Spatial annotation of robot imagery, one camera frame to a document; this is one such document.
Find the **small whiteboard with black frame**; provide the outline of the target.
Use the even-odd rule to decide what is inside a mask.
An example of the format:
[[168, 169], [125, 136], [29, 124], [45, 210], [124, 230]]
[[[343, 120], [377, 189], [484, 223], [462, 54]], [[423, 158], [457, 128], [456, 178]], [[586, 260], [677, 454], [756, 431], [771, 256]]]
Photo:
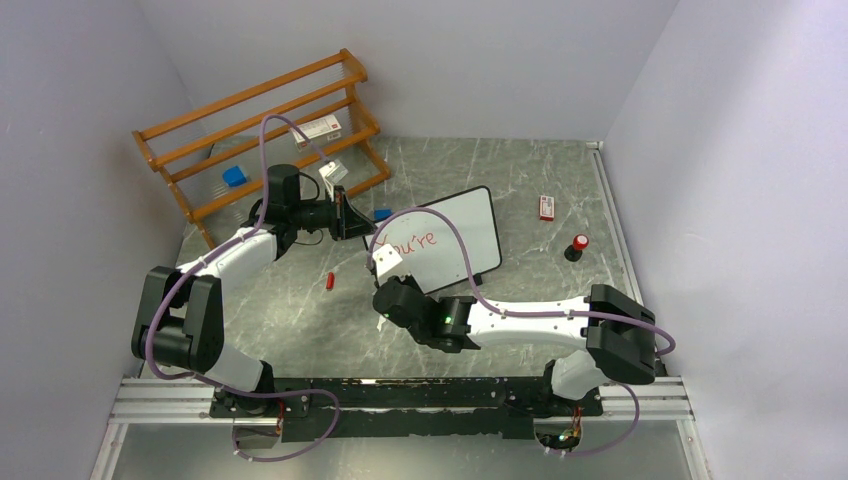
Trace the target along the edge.
[[491, 190], [483, 185], [429, 202], [390, 223], [366, 246], [391, 245], [426, 293], [466, 281], [461, 245], [474, 275], [500, 267], [502, 253]]

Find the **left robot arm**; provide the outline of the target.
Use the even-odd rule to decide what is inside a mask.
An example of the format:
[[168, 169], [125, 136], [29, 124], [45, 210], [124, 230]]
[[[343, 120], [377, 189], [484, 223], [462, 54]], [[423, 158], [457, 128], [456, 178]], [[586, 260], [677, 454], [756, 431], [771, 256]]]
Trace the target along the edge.
[[266, 171], [267, 184], [236, 233], [208, 254], [178, 268], [155, 267], [145, 277], [131, 337], [132, 354], [160, 377], [178, 368], [229, 390], [237, 409], [261, 416], [277, 400], [272, 367], [225, 340], [224, 296], [239, 282], [279, 260], [301, 231], [326, 231], [332, 240], [370, 235], [376, 226], [355, 209], [341, 186], [323, 197], [301, 196], [299, 168]]

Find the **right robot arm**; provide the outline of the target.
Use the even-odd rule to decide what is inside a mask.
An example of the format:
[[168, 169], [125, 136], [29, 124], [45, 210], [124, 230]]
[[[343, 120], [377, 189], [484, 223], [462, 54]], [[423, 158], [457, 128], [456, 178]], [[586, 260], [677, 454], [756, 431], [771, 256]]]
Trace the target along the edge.
[[654, 382], [654, 314], [623, 292], [595, 284], [586, 297], [553, 302], [486, 302], [473, 296], [434, 299], [411, 280], [392, 277], [376, 291], [376, 312], [413, 340], [445, 353], [497, 345], [571, 348], [546, 369], [539, 391], [550, 413], [565, 413], [607, 382]]

